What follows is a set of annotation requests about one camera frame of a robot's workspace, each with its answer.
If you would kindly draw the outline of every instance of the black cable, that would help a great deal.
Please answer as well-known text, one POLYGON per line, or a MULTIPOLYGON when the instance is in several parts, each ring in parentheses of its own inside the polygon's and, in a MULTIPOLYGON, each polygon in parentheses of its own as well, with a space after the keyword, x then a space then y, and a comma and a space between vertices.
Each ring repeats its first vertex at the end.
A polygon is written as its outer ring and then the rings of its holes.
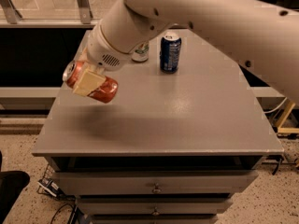
POLYGON ((275 170, 273 171, 272 175, 275 175, 278 172, 278 169, 283 161, 284 161, 284 159, 282 157, 280 157, 280 159, 278 160, 278 165, 275 168, 275 170))
POLYGON ((62 205, 62 206, 56 211, 56 213, 54 214, 52 220, 50 221, 50 224, 53 223, 53 221, 54 221, 54 219, 56 218, 57 214, 58 214, 58 213, 59 213, 65 206, 70 206, 70 207, 72 208, 72 212, 73 212, 73 210, 74 210, 74 206, 72 206, 71 204, 66 203, 66 204, 62 205))
POLYGON ((47 196, 55 201, 69 201, 69 202, 73 202, 76 200, 76 198, 74 196, 71 195, 60 195, 57 197, 52 196, 51 194, 49 194, 46 190, 42 190, 41 192, 39 191, 40 189, 42 189, 41 187, 38 188, 38 190, 36 191, 36 193, 38 195, 44 195, 47 196))
POLYGON ((78 220, 78 208, 75 205, 74 208, 73 208, 73 210, 72 210, 71 215, 69 216, 67 224, 73 224, 73 223, 76 222, 76 220, 78 220))

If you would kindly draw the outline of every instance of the can lid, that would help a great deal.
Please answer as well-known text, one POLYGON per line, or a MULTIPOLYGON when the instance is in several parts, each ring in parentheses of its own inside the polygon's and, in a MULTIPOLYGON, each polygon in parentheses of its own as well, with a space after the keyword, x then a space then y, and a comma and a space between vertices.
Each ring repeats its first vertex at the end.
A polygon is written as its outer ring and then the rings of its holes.
POLYGON ((70 62, 64 70, 63 81, 66 82, 69 78, 72 77, 74 71, 76 70, 76 62, 70 62))
POLYGON ((176 41, 179 39, 179 36, 175 32, 167 32, 164 38, 168 41, 176 41))

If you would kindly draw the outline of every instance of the black chair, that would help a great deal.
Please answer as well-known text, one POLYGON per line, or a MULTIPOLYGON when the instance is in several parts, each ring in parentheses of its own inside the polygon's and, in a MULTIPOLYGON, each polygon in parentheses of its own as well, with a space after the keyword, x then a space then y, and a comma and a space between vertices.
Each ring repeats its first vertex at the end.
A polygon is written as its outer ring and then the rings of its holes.
POLYGON ((0 223, 3 223, 21 191, 28 185, 30 177, 23 171, 1 172, 0 151, 0 223))

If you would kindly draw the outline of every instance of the gray cabinet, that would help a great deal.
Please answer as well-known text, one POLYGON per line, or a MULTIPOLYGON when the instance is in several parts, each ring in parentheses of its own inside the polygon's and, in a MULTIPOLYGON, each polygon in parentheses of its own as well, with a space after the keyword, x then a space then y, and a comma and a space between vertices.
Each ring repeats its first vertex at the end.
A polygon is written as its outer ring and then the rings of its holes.
POLYGON ((63 85, 38 137, 34 155, 93 224, 214 223, 259 162, 283 152, 237 64, 176 32, 174 75, 160 72, 152 40, 148 61, 107 74, 120 84, 110 104, 63 85))

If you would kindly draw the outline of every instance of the metal bracket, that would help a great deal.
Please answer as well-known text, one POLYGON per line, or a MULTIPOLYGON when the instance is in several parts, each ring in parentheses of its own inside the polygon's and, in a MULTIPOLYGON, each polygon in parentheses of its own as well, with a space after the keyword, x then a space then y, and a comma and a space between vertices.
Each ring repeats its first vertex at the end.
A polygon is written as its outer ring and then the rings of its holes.
POLYGON ((90 24, 93 14, 91 11, 89 0, 77 0, 77 2, 82 23, 90 24))
POLYGON ((299 128, 283 128, 283 124, 286 122, 288 116, 291 114, 292 110, 296 107, 296 103, 290 101, 287 103, 282 115, 274 124, 274 128, 277 133, 299 133, 299 128))
POLYGON ((17 24, 21 19, 21 13, 15 8, 11 0, 0 0, 0 5, 4 10, 7 22, 17 24))

